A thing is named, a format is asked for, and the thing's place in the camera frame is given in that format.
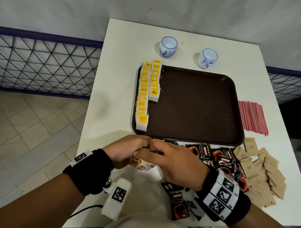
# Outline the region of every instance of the wrist strap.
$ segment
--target wrist strap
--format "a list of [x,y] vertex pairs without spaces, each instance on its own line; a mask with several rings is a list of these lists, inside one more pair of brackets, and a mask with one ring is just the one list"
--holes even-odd
[[202,190],[195,193],[187,188],[183,190],[186,194],[189,194],[190,191],[190,195],[194,195],[195,202],[210,219],[213,221],[223,220],[227,225],[241,220],[251,206],[249,197],[243,194],[238,184],[221,169],[210,169]]
[[67,173],[78,190],[84,195],[99,194],[107,182],[113,162],[102,150],[86,151],[70,161],[63,173]]

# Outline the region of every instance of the black wristband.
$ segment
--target black wristband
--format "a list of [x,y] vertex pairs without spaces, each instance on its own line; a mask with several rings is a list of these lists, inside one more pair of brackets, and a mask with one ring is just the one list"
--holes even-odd
[[76,164],[63,171],[84,196],[101,193],[114,168],[113,162],[102,149],[93,150],[92,153],[89,156],[85,153],[77,156],[74,159]]
[[[235,197],[238,198],[235,203],[235,206],[232,207],[232,206],[227,205],[227,203],[229,202],[228,200],[230,200],[232,197],[232,195],[228,194],[228,193],[231,193],[231,189],[233,191],[233,187],[235,185],[237,185],[236,182],[230,183],[228,181],[230,179],[227,179],[227,178],[225,179],[225,181],[227,183],[225,185],[223,185],[225,183],[225,181],[224,181],[224,183],[221,183],[221,188],[219,188],[219,187],[215,188],[215,189],[219,189],[219,190],[217,190],[216,195],[213,195],[212,194],[213,186],[216,184],[218,177],[220,178],[219,172],[217,170],[211,168],[208,176],[206,177],[206,179],[203,183],[203,188],[200,191],[196,192],[196,194],[199,198],[195,198],[195,201],[197,201],[197,203],[200,205],[200,207],[204,210],[204,212],[213,221],[218,221],[218,220],[222,219],[227,225],[232,225],[232,224],[238,222],[239,220],[241,220],[248,213],[248,211],[250,210],[251,201],[247,195],[245,195],[242,191],[239,190],[239,191],[237,191],[238,195],[234,196],[234,198]],[[205,198],[208,197],[208,195],[212,196],[211,198],[215,197],[215,199],[213,201],[211,201],[210,205],[204,203],[204,200],[205,200]],[[226,208],[226,210],[228,210],[228,211],[231,211],[226,218],[223,218],[221,216],[221,212],[223,211],[224,208]]]

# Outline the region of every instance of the black cable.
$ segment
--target black cable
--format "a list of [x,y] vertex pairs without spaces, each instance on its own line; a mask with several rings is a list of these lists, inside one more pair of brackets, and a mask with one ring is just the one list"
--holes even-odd
[[84,208],[84,209],[82,209],[82,210],[80,210],[80,211],[74,213],[74,214],[71,215],[69,218],[72,218],[73,216],[75,216],[75,215],[77,215],[77,214],[79,214],[79,213],[81,213],[81,212],[83,212],[83,211],[85,211],[85,210],[87,210],[87,209],[90,209],[90,208],[96,208],[96,207],[98,207],[98,208],[103,208],[104,206],[103,206],[103,205],[100,205],[100,204],[98,204],[98,205],[92,205],[92,206],[90,206],[90,207]]

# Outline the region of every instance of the brown tray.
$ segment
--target brown tray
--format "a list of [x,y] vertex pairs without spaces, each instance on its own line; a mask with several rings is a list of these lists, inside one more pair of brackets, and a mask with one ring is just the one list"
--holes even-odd
[[[136,134],[163,140],[238,146],[244,130],[234,82],[222,74],[162,66],[159,102],[148,102],[147,131]],[[138,71],[136,99],[140,70]]]

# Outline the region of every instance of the white porcelain cup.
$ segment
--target white porcelain cup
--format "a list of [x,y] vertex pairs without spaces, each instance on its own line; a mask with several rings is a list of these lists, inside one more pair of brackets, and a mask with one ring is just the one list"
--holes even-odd
[[176,52],[177,47],[178,47],[178,42],[175,38],[171,36],[165,36],[163,37],[160,43],[160,47],[159,47],[160,54],[164,58],[169,58]]
[[206,69],[210,66],[210,64],[214,64],[218,57],[219,56],[215,50],[206,48],[203,50],[203,53],[200,54],[197,63],[200,68]]

